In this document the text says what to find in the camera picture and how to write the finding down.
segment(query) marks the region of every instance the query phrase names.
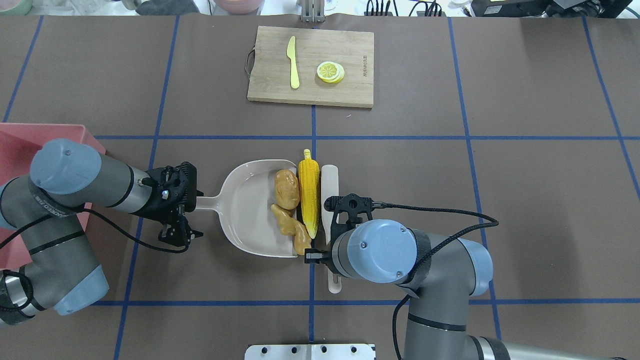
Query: electrical cable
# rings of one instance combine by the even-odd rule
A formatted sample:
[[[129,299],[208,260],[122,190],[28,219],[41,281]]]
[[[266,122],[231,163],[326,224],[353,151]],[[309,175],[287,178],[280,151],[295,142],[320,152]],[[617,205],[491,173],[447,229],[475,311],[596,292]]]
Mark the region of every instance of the electrical cable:
[[[458,239],[460,236],[463,236],[464,234],[468,234],[474,230],[478,230],[478,229],[484,229],[485,227],[494,227],[494,226],[498,226],[498,220],[485,215],[485,214],[481,214],[481,213],[476,213],[475,211],[467,211],[467,210],[459,210],[459,209],[446,209],[446,208],[421,208],[418,206],[409,206],[409,205],[397,205],[397,204],[389,204],[386,202],[375,202],[374,203],[374,207],[375,208],[380,208],[380,209],[407,209],[407,210],[415,210],[415,211],[428,211],[428,212],[434,212],[434,213],[454,213],[454,214],[461,214],[461,215],[470,215],[473,217],[479,217],[481,219],[490,221],[490,222],[484,222],[484,223],[480,223],[480,224],[476,224],[476,225],[472,225],[469,227],[466,227],[460,231],[458,231],[457,233],[451,235],[450,237],[446,238],[443,242],[439,243],[438,245],[436,245],[434,248],[432,248],[431,250],[429,250],[426,254],[424,254],[418,261],[416,261],[415,265],[413,266],[413,268],[411,269],[411,271],[409,271],[409,274],[407,274],[407,279],[405,280],[405,284],[412,282],[413,281],[413,277],[415,276],[416,271],[429,259],[431,259],[431,257],[433,255],[435,255],[438,251],[442,250],[442,248],[444,248],[445,246],[447,246],[448,244],[450,244],[452,241]],[[402,357],[400,355],[400,349],[398,347],[397,344],[397,332],[396,332],[396,327],[397,327],[397,314],[398,311],[400,311],[400,308],[409,300],[410,296],[407,295],[405,296],[400,303],[398,303],[398,305],[396,306],[396,308],[394,309],[394,315],[392,318],[392,335],[393,335],[393,340],[394,340],[394,348],[396,350],[396,356],[398,358],[398,360],[402,360]]]
[[[396,308],[394,309],[394,315],[393,315],[393,318],[391,319],[391,332],[394,337],[394,349],[396,350],[396,356],[398,357],[398,360],[402,360],[402,356],[400,355],[400,348],[398,347],[398,336],[396,332],[398,312],[400,312],[400,308],[403,307],[406,304],[406,302],[409,301],[410,298],[411,296],[407,295],[402,300],[400,300],[400,302],[398,303],[398,305],[396,305]]]
[[[2,243],[0,243],[0,249],[2,249],[3,247],[6,246],[6,244],[10,243],[13,239],[15,239],[16,237],[18,237],[18,235],[22,234],[23,231],[25,231],[26,229],[29,229],[32,226],[38,225],[39,223],[43,222],[44,220],[47,220],[49,218],[51,218],[52,216],[50,215],[45,215],[41,218],[38,218],[28,224],[26,224],[25,226],[21,227],[20,229],[16,230],[13,232],[13,234],[9,235],[8,238],[4,239]]]
[[[166,248],[162,248],[162,247],[153,246],[153,245],[151,245],[149,243],[145,243],[144,241],[141,241],[141,240],[137,239],[135,236],[129,234],[127,231],[122,229],[120,226],[118,226],[116,223],[114,223],[108,217],[104,216],[103,214],[99,213],[98,211],[95,211],[93,209],[84,208],[84,209],[81,209],[79,212],[80,213],[89,213],[89,214],[93,214],[93,215],[99,217],[102,221],[104,221],[105,223],[109,224],[111,227],[113,227],[119,233],[121,233],[124,236],[126,236],[128,239],[130,239],[133,242],[135,242],[135,243],[137,243],[139,245],[142,245],[142,246],[144,246],[146,248],[149,248],[149,249],[152,249],[152,250],[156,250],[156,251],[161,251],[161,252],[169,252],[171,254],[181,254],[181,253],[183,253],[183,252],[185,252],[185,251],[187,251],[189,249],[189,240],[187,240],[187,243],[185,244],[185,246],[182,249],[178,249],[178,250],[166,249]],[[0,249],[2,249],[4,246],[6,246],[6,244],[10,243],[16,237],[18,237],[18,235],[20,235],[26,229],[29,229],[30,227],[38,225],[39,223],[43,222],[44,220],[47,220],[48,218],[51,218],[51,216],[50,215],[45,215],[45,216],[43,216],[43,217],[41,217],[41,218],[39,218],[37,220],[34,220],[34,221],[26,224],[25,226],[21,227],[20,229],[14,231],[13,234],[9,235],[9,237],[7,237],[7,239],[5,239],[2,243],[0,243]],[[182,229],[182,235],[183,235],[184,238],[187,238],[184,228]]]
[[[427,3],[426,1],[416,1],[415,5],[413,6],[413,8],[411,8],[411,11],[409,12],[409,16],[413,15],[413,11],[420,4],[424,4],[424,12],[425,13],[427,12],[427,10],[429,9],[429,3]]]
[[[121,234],[123,234],[124,236],[126,236],[127,238],[133,240],[133,242],[140,244],[146,248],[152,249],[152,250],[156,250],[156,251],[161,251],[161,252],[169,252],[171,254],[181,254],[187,250],[189,250],[189,239],[187,238],[187,234],[186,234],[186,230],[184,228],[184,226],[181,227],[182,229],[182,238],[186,239],[187,242],[184,244],[184,247],[178,250],[173,250],[173,249],[166,249],[166,248],[162,248],[162,247],[156,247],[153,246],[149,243],[145,243],[144,241],[141,241],[139,239],[137,239],[135,236],[129,234],[127,231],[125,231],[124,229],[122,229],[120,226],[118,226],[116,223],[114,223],[113,221],[111,221],[108,217],[104,216],[103,214],[100,214],[98,211],[95,211],[93,209],[81,209],[79,211],[79,213],[89,213],[92,215],[95,215],[97,217],[99,217],[102,221],[104,221],[105,223],[109,224],[110,226],[112,226],[114,229],[116,229],[118,232],[120,232]],[[16,237],[18,237],[18,235],[20,235],[21,233],[23,233],[24,231],[26,231],[27,229],[29,229],[30,227],[36,226],[39,223],[52,218],[52,216],[50,215],[45,215],[41,218],[38,218],[28,224],[26,224],[25,226],[21,227],[20,229],[16,230],[13,232],[13,234],[9,235],[9,237],[7,237],[7,239],[4,239],[4,241],[2,243],[0,243],[0,249],[2,249],[3,247],[5,247],[8,243],[10,243],[13,239],[15,239]],[[25,301],[24,304],[17,306],[17,307],[4,307],[4,306],[0,306],[0,311],[20,311],[25,309],[27,306],[30,305],[30,303],[32,303],[33,301],[33,284],[31,283],[31,279],[29,279],[28,276],[26,276],[25,274],[21,274],[19,272],[13,272],[13,271],[9,271],[9,270],[3,270],[2,274],[6,277],[6,276],[12,276],[12,277],[17,277],[20,279],[20,282],[22,284],[26,285],[26,289],[23,288],[24,290],[24,294],[27,297],[27,300]]]
[[[127,231],[125,231],[120,226],[118,226],[116,223],[111,221],[108,217],[104,216],[103,214],[100,214],[98,211],[95,211],[93,209],[83,209],[81,212],[93,214],[93,215],[99,217],[102,221],[104,221],[105,223],[111,225],[114,229],[116,229],[118,232],[120,232],[121,234],[126,236],[128,239],[132,240],[134,243],[142,245],[142,246],[144,246],[146,248],[149,248],[151,250],[156,250],[156,251],[161,251],[161,252],[169,252],[171,254],[182,254],[183,252],[189,250],[189,240],[188,239],[187,239],[187,242],[185,243],[185,245],[184,245],[184,247],[182,249],[173,250],[173,249],[166,249],[166,248],[163,248],[163,247],[156,247],[156,246],[153,246],[153,245],[151,245],[149,243],[145,243],[144,241],[139,240],[137,237],[129,234]],[[185,231],[184,228],[182,228],[182,235],[183,235],[184,238],[186,238],[186,233],[184,231]]]
[[[626,7],[625,9],[627,9],[630,13],[634,14],[638,19],[640,19],[640,13],[637,13],[635,10]]]
[[[442,16],[442,6],[440,6],[436,1],[416,1],[415,5],[409,12],[409,16],[413,15],[413,11],[419,4],[424,4],[424,16]]]

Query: pan handle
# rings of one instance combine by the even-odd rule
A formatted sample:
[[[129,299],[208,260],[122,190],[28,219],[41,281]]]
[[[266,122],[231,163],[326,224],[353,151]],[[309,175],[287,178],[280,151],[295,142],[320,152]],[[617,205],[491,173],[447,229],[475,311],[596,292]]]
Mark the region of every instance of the pan handle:
[[[219,196],[206,197],[198,196],[196,198],[196,210],[213,210],[220,212],[220,198]]]

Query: metal plate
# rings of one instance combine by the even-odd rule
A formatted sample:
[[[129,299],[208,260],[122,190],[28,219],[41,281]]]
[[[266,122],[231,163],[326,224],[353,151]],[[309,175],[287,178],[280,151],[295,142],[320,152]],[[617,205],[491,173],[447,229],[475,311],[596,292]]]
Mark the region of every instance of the metal plate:
[[[373,344],[252,345],[244,360],[375,360]]]

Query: wooden cutting board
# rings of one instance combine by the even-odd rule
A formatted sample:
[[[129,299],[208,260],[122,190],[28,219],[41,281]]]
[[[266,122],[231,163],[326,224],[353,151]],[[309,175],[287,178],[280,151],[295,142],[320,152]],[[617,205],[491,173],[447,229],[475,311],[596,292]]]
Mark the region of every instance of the wooden cutting board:
[[[296,37],[300,87],[290,86],[289,39]],[[323,61],[344,67],[344,79],[328,84],[316,76]],[[373,33],[259,26],[247,99],[327,106],[373,107]]]

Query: white frying pan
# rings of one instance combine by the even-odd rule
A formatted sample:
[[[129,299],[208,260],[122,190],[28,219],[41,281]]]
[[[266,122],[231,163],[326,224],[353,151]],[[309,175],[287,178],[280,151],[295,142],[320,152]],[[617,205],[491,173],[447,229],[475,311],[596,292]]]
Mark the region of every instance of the white frying pan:
[[[296,165],[289,160],[242,164],[227,176],[218,196],[198,197],[196,210],[217,212],[227,239],[240,250],[274,258],[295,258],[298,255],[293,249],[293,236],[280,234],[270,208],[276,202],[276,173],[285,168],[297,174]]]

